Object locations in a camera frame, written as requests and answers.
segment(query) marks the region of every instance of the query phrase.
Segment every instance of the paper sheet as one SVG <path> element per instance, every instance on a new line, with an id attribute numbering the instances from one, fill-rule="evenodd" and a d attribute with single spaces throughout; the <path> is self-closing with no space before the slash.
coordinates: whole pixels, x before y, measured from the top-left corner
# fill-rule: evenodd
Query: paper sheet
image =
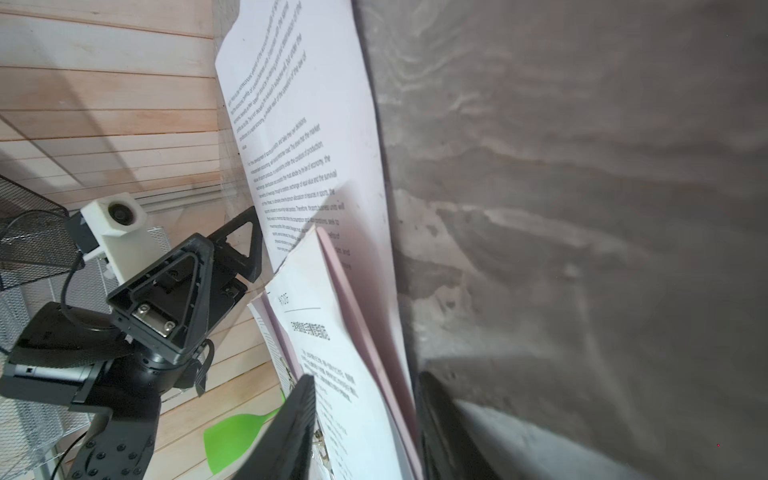
<path id="1" fill-rule="evenodd" d="M 248 303 L 248 308 L 253 314 L 256 324 L 259 326 L 261 336 L 264 337 L 264 343 L 266 343 L 266 348 L 270 352 L 272 365 L 275 367 L 277 378 L 280 381 L 280 388 L 283 390 L 283 395 L 287 397 L 296 385 L 296 379 L 293 378 L 293 375 L 288 368 L 288 362 L 286 361 L 285 353 L 283 353 L 283 347 L 277 342 L 275 329 L 272 326 L 272 320 L 270 319 L 269 313 L 266 311 L 261 296 L 258 296 Z"/>
<path id="2" fill-rule="evenodd" d="M 418 438 L 415 412 L 402 411 L 400 409 L 400 405 L 395 398 L 392 383 L 389 381 L 383 368 L 379 352 L 373 343 L 368 326 L 363 321 L 357 298 L 355 298 L 352 292 L 352 286 L 349 285 L 349 280 L 344 274 L 339 256 L 333 251 L 333 245 L 328 237 L 328 233 L 322 227 L 317 228 L 317 238 L 323 249 L 328 274 L 333 282 L 333 289 L 336 291 L 336 298 L 339 301 L 339 308 L 341 309 L 346 331 L 361 360 L 366 364 L 368 371 L 376 381 L 376 385 L 379 387 L 379 391 L 389 407 L 392 421 L 395 423 L 398 431 L 401 432 L 402 446 L 405 449 L 405 454 L 408 456 L 414 476 L 420 479 L 422 477 L 422 463 L 415 443 L 415 440 Z"/>
<path id="3" fill-rule="evenodd" d="M 376 381 L 347 333 L 314 229 L 266 287 L 305 373 L 315 376 L 317 415 L 339 480 L 413 478 Z"/>
<path id="4" fill-rule="evenodd" d="M 216 69 L 274 266 L 312 225 L 413 409 L 376 117 L 349 0 L 242 0 Z"/>

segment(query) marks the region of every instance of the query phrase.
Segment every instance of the light wooden plank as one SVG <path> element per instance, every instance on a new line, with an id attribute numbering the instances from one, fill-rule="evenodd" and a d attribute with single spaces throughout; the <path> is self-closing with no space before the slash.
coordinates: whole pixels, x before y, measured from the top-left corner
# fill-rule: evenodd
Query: light wooden plank
<path id="1" fill-rule="evenodd" d="M 50 158 L 25 158 L 24 160 L 5 161 L 2 158 L 3 154 L 0 153 L 0 175 L 13 181 L 67 175 L 67 171 Z"/>
<path id="2" fill-rule="evenodd" d="M 280 405 L 282 405 L 282 402 L 283 399 L 280 394 L 280 386 L 273 386 L 263 394 L 244 402 L 242 405 L 225 412 L 223 415 L 218 415 L 213 418 L 206 415 L 208 421 L 203 425 L 191 429 L 191 431 L 189 431 L 183 438 L 178 439 L 176 442 L 169 444 L 165 448 L 158 449 L 154 453 L 152 461 L 147 468 L 147 474 L 144 476 L 145 480 L 168 480 L 169 478 L 176 478 L 189 471 L 190 467 L 200 464 L 200 462 L 206 458 L 205 444 L 203 441 L 203 433 L 205 432 L 205 429 L 216 425 L 218 422 L 221 422 L 232 415 L 240 415 L 244 413 L 266 415 L 274 409 L 279 408 Z"/>
<path id="3" fill-rule="evenodd" d="M 9 125 L 0 114 L 0 141 L 3 140 L 24 140 L 24 137 Z M 0 152 L 0 158 L 4 158 L 2 152 Z"/>
<path id="4" fill-rule="evenodd" d="M 0 171 L 8 172 L 4 175 L 11 180 L 19 181 L 29 178 L 189 164 L 218 159 L 219 147 L 217 145 L 200 145 L 197 147 L 160 148 L 107 154 L 69 155 L 67 157 L 54 157 L 53 160 L 50 158 L 6 160 L 0 161 Z"/>
<path id="5" fill-rule="evenodd" d="M 161 148 L 199 147 L 219 144 L 218 132 L 191 134 L 117 135 L 111 137 L 49 138 L 47 140 L 0 141 L 0 159 L 63 157 L 103 154 L 118 151 L 155 150 Z"/>
<path id="6" fill-rule="evenodd" d="M 0 111 L 28 139 L 175 134 L 216 129 L 215 110 Z M 19 140 L 0 129 L 0 140 Z"/>
<path id="7" fill-rule="evenodd" d="M 136 194 L 146 190 L 160 190 L 175 187 L 202 187 L 219 182 L 218 172 L 199 175 L 186 175 L 182 177 L 161 178 L 159 180 L 149 180 L 145 182 L 132 182 L 130 184 L 108 185 L 106 187 L 86 188 L 83 190 L 72 190 L 60 192 L 57 194 L 46 195 L 57 204 L 69 205 L 75 202 L 85 200 L 94 200 L 100 197 L 120 194 L 127 192 Z"/>
<path id="8" fill-rule="evenodd" d="M 0 66 L 214 77 L 214 42 L 0 14 Z"/>
<path id="9" fill-rule="evenodd" d="M 160 417 L 155 448 L 162 449 L 277 383 L 275 369 L 272 363 L 268 362 L 206 392 L 199 398 L 165 412 Z"/>
<path id="10" fill-rule="evenodd" d="M 161 178 L 171 178 L 179 173 L 188 175 L 218 172 L 219 161 L 202 161 L 189 164 L 157 165 L 153 167 L 105 170 L 86 174 L 61 175 L 57 177 L 31 178 L 18 183 L 40 195 L 99 187 L 101 185 L 129 184 Z"/>
<path id="11" fill-rule="evenodd" d="M 237 302 L 232 310 L 216 325 L 214 331 L 210 334 L 216 334 L 228 330 L 235 325 L 240 325 L 242 322 L 247 322 L 253 319 L 253 314 L 248 308 L 248 303 L 253 300 L 255 296 L 253 294 L 246 293 L 246 295 Z"/>
<path id="12" fill-rule="evenodd" d="M 192 399 L 190 399 L 190 401 L 183 402 L 183 405 L 178 406 L 176 409 L 162 410 L 163 413 L 160 417 L 160 422 L 157 427 L 158 436 L 164 435 L 163 438 L 170 438 L 170 441 L 167 443 L 171 443 L 186 435 L 190 430 L 194 429 L 194 427 L 191 426 L 192 424 L 184 423 L 188 416 L 197 416 L 200 419 L 198 420 L 197 424 L 195 424 L 195 426 L 197 426 L 201 423 L 207 422 L 220 413 L 225 413 L 226 410 L 211 413 L 212 411 L 207 409 L 207 403 L 198 402 L 198 400 L 204 399 L 210 395 L 214 395 L 214 392 L 216 392 L 214 396 L 216 396 L 218 399 L 222 397 L 229 397 L 233 394 L 235 396 L 240 395 L 237 398 L 240 400 L 241 404 L 242 402 L 246 402 L 248 399 L 257 397 L 265 391 L 273 388 L 276 385 L 274 382 L 277 382 L 277 380 L 276 374 L 274 378 L 270 376 L 270 369 L 274 370 L 272 363 L 267 360 L 266 362 L 262 362 L 258 368 L 261 369 L 258 372 L 257 369 L 249 369 L 245 373 L 234 377 L 237 378 L 236 380 L 230 379 L 229 381 L 218 385 L 216 388 L 209 388 L 209 390 L 202 397 L 198 398 L 197 395 L 195 395 Z M 58 447 L 60 449 L 66 449 L 78 436 L 80 436 L 82 432 L 86 430 L 88 430 L 88 427 L 65 436 L 58 442 Z M 65 457 L 66 464 L 70 464 L 74 460 L 80 447 L 81 445 L 75 446 L 67 454 Z"/>
<path id="13" fill-rule="evenodd" d="M 0 85 L 0 110 L 216 108 L 215 78 L 3 67 Z"/>
<path id="14" fill-rule="evenodd" d="M 255 321 L 240 323 L 229 330 L 211 335 L 210 339 L 214 341 L 219 361 L 264 343 L 264 338 Z"/>
<path id="15" fill-rule="evenodd" d="M 166 33 L 214 36 L 210 0 L 2 0 L 0 12 Z"/>
<path id="16" fill-rule="evenodd" d="M 205 385 L 206 389 L 215 389 L 219 385 L 222 385 L 237 376 L 243 375 L 245 372 L 255 369 L 269 361 L 270 351 L 267 349 L 266 344 L 262 343 L 261 345 L 249 348 L 245 352 L 240 352 L 235 356 L 231 356 L 222 362 L 214 363 L 208 371 L 208 378 Z M 164 401 L 161 412 L 165 413 L 189 402 L 190 400 L 196 399 L 197 391 L 195 389 L 187 389 L 182 392 L 179 389 L 172 389 L 163 397 Z"/>

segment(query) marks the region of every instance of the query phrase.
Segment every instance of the mesh tray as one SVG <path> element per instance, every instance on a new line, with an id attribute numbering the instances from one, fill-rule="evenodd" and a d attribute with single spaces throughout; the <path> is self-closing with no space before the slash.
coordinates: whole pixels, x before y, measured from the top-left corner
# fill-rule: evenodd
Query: mesh tray
<path id="1" fill-rule="evenodd" d="M 68 212 L 0 175 L 0 290 L 69 271 L 77 247 Z"/>
<path id="2" fill-rule="evenodd" d="M 148 230 L 164 252 L 170 242 L 162 227 Z M 67 303 L 109 313 L 107 293 L 118 286 L 115 279 L 102 274 L 106 263 L 91 260 L 72 277 Z M 0 292 L 0 346 L 13 347 L 29 319 L 47 302 L 60 301 L 65 275 L 53 276 Z M 0 353 L 0 362 L 5 356 Z M 0 480 L 9 480 L 41 465 L 45 454 L 58 440 L 85 427 L 91 419 L 66 407 L 0 397 Z"/>

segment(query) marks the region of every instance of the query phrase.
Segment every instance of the green spatula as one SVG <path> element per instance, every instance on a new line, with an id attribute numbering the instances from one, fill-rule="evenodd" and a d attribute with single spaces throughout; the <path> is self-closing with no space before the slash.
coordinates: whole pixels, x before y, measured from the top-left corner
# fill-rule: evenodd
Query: green spatula
<path id="1" fill-rule="evenodd" d="M 261 431 L 267 420 L 271 419 L 280 409 L 266 415 L 251 415 L 243 413 L 232 415 L 228 419 L 205 429 L 203 443 L 205 455 L 208 457 L 208 467 L 217 474 L 237 460 L 253 444 L 253 440 Z"/>

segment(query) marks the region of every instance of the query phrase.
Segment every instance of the black cable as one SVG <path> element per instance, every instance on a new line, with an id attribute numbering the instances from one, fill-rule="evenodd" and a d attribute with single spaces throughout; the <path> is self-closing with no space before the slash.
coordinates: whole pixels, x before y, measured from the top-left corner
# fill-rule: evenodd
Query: black cable
<path id="1" fill-rule="evenodd" d="M 64 317 L 72 322 L 73 324 L 90 330 L 92 332 L 106 332 L 108 330 L 112 330 L 114 325 L 110 326 L 94 326 L 94 325 L 88 325 L 87 323 L 83 323 L 80 321 L 79 318 L 77 318 L 75 315 L 72 314 L 72 312 L 69 311 L 69 306 L 67 305 L 67 290 L 69 289 L 69 283 L 72 281 L 72 276 L 74 275 L 74 272 L 78 270 L 78 267 L 80 266 L 80 262 L 83 261 L 83 253 L 78 252 L 78 254 L 75 256 L 74 262 L 72 264 L 72 267 L 69 269 L 69 273 L 67 273 L 67 278 L 64 280 L 64 286 L 61 287 L 61 313 L 64 315 Z"/>
<path id="2" fill-rule="evenodd" d="M 56 466 L 53 469 L 53 473 L 51 473 L 51 480 L 55 480 L 56 472 L 58 472 L 58 468 L 61 467 L 61 463 L 64 461 L 64 457 L 66 457 L 69 451 L 72 450 L 72 447 L 74 447 L 78 442 L 80 442 L 83 439 L 83 437 L 85 437 L 86 433 L 88 433 L 88 431 L 83 432 L 82 435 L 80 435 L 74 442 L 72 442 L 72 445 L 67 447 L 67 449 L 64 451 L 64 454 L 58 458 L 58 462 L 56 462 Z"/>
<path id="3" fill-rule="evenodd" d="M 195 390 L 197 390 L 197 396 L 202 396 L 205 393 L 205 387 L 203 387 L 202 382 L 205 380 L 205 375 L 208 374 L 208 369 L 210 368 L 210 365 L 214 362 L 214 341 L 211 339 L 205 339 L 203 341 L 203 345 L 208 345 L 208 356 L 205 357 L 205 362 L 203 362 L 203 365 L 200 366 L 200 369 L 197 370 L 197 375 L 194 377 L 194 386 Z"/>

